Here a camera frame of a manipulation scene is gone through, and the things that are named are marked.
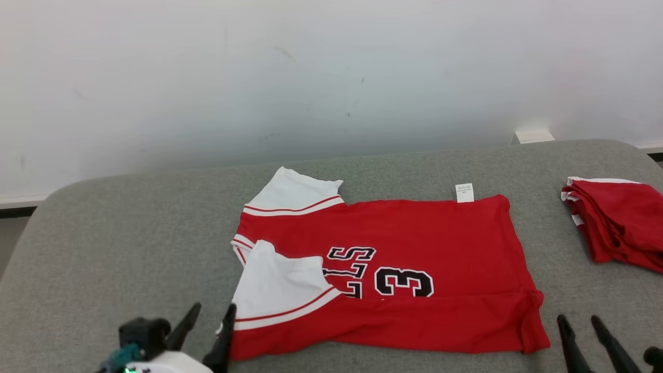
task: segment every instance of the gray tabletop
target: gray tabletop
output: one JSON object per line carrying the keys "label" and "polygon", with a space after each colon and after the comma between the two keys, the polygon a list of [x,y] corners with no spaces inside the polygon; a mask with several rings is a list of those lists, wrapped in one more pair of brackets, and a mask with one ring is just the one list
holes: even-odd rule
{"label": "gray tabletop", "polygon": [[[200,359],[241,275],[228,242],[242,206],[279,166],[127,175],[55,192],[35,212],[0,281],[0,372],[93,372],[117,348],[121,323],[139,315],[176,321],[195,301],[203,309],[184,350]],[[505,195],[545,294],[541,316],[552,348],[468,355],[325,342],[240,362],[232,372],[564,372],[560,313],[596,372],[613,369],[593,334],[592,314],[643,370],[644,350],[663,344],[663,276],[591,262],[560,201],[567,176],[631,179],[663,190],[663,170],[630,145],[555,141],[286,166],[343,179],[348,203],[454,199],[460,183],[473,183],[476,198]]]}

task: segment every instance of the jersey number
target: jersey number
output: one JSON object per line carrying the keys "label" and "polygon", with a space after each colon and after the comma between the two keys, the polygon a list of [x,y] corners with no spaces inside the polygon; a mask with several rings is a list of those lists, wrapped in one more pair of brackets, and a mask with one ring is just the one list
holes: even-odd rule
{"label": "jersey number", "polygon": [[[353,279],[362,279],[368,263],[357,263],[356,261],[371,261],[375,255],[375,248],[353,246],[349,249],[333,247],[327,254],[331,260],[355,260],[351,270],[322,269],[325,276],[348,276]],[[381,295],[394,295],[394,287],[407,287],[412,289],[415,297],[430,297],[433,295],[433,278],[423,271],[413,269],[401,269],[392,267],[380,267],[375,271],[375,290]],[[362,284],[360,281],[348,281],[346,283],[350,291],[344,291],[348,297],[362,298]]]}

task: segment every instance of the care label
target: care label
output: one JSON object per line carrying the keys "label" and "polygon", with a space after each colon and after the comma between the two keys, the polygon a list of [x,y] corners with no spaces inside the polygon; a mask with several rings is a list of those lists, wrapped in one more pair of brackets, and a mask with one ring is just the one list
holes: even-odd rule
{"label": "care label", "polygon": [[474,189],[472,183],[456,185],[456,200],[461,202],[474,202]]}

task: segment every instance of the clothing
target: clothing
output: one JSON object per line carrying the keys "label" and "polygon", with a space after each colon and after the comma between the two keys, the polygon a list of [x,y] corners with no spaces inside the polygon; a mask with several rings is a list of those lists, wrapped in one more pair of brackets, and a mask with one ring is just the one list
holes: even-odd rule
{"label": "clothing", "polygon": [[624,179],[569,177],[562,200],[597,263],[618,260],[663,273],[663,196]]}
{"label": "clothing", "polygon": [[232,241],[246,265],[233,358],[321,340],[461,352],[550,346],[543,294],[504,196],[347,205],[341,183],[281,168],[244,208]]}

